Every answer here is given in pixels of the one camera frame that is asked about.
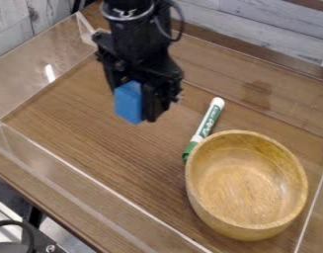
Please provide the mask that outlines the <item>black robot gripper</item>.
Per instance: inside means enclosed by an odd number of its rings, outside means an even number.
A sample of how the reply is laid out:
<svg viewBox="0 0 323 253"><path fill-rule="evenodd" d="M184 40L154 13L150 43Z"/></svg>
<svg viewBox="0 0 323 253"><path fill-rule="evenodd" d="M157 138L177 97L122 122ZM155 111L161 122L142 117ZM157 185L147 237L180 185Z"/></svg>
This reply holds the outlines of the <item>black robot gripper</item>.
<svg viewBox="0 0 323 253"><path fill-rule="evenodd" d="M171 36L170 13L131 17L105 15L110 31L97 32L97 59L103 64L111 91L135 80L143 85L145 120L154 123L178 102L184 72L174 62L169 47L181 40Z"/></svg>

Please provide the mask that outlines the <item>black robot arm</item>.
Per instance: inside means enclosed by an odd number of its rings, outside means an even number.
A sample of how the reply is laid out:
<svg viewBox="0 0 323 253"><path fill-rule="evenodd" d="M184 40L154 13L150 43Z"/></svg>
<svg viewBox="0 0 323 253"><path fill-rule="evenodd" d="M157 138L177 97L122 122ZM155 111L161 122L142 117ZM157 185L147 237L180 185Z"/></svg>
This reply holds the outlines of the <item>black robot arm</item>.
<svg viewBox="0 0 323 253"><path fill-rule="evenodd" d="M103 0L110 30L97 32L97 57L114 94L115 114L137 125L155 122L178 101L184 71L169 54L173 0Z"/></svg>

